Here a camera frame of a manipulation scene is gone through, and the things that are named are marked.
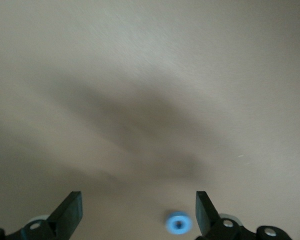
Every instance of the bolt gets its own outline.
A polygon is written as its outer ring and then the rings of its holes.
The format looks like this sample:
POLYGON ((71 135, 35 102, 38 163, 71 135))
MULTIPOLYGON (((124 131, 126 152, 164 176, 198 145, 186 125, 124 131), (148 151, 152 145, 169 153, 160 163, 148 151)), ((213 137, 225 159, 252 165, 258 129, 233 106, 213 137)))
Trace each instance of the bolt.
POLYGON ((272 228, 267 227, 266 229, 264 229, 264 232, 265 232, 265 234, 267 234, 268 236, 271 236, 271 237, 277 236, 277 233, 272 228))
POLYGON ((223 225, 225 225, 227 228, 232 228, 234 226, 233 222, 230 220, 224 220, 223 225))

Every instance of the black clamp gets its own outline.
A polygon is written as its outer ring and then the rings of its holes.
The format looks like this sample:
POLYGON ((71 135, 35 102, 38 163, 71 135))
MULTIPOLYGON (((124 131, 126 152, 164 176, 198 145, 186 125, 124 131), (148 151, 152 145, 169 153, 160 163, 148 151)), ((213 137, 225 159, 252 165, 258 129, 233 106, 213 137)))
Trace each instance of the black clamp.
POLYGON ((81 192, 73 191, 47 220, 32 221, 10 235, 0 228, 0 240, 69 240, 82 215, 81 192))
POLYGON ((196 192, 195 216, 202 236, 196 240, 292 240, 275 226, 260 226, 253 233, 230 218, 221 218, 205 191, 196 192))

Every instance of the blue ring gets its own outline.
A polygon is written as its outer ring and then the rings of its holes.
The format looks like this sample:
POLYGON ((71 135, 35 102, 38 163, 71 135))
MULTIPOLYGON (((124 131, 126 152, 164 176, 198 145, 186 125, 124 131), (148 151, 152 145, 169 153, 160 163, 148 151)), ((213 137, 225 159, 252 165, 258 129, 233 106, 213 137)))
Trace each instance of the blue ring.
POLYGON ((192 228, 192 221, 185 212, 175 211, 167 217, 165 227, 171 234, 185 234, 192 228))

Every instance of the screw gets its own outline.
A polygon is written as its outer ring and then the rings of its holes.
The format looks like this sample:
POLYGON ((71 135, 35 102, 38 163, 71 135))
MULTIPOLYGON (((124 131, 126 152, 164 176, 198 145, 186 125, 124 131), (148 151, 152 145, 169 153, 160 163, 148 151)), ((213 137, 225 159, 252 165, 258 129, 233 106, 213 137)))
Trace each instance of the screw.
POLYGON ((268 236, 271 236, 271 237, 277 236, 277 233, 272 228, 267 227, 266 229, 264 229, 264 232, 265 232, 265 234, 267 234, 268 236))
POLYGON ((32 224, 32 225, 30 226, 30 229, 31 229, 31 230, 34 230, 34 229, 37 229, 38 227, 40 227, 40 222, 35 222, 34 224, 32 224))
POLYGON ((227 228, 232 228, 234 226, 233 222, 230 220, 224 220, 223 225, 225 225, 227 228))

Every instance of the beige wall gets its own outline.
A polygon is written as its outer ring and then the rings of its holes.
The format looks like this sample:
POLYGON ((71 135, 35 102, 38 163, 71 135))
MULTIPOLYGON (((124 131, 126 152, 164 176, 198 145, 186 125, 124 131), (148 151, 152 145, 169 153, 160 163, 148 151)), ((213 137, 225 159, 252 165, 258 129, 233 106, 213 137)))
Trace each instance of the beige wall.
POLYGON ((72 239, 176 239, 196 190, 300 239, 300 1, 0 0, 0 227, 72 190, 72 239))

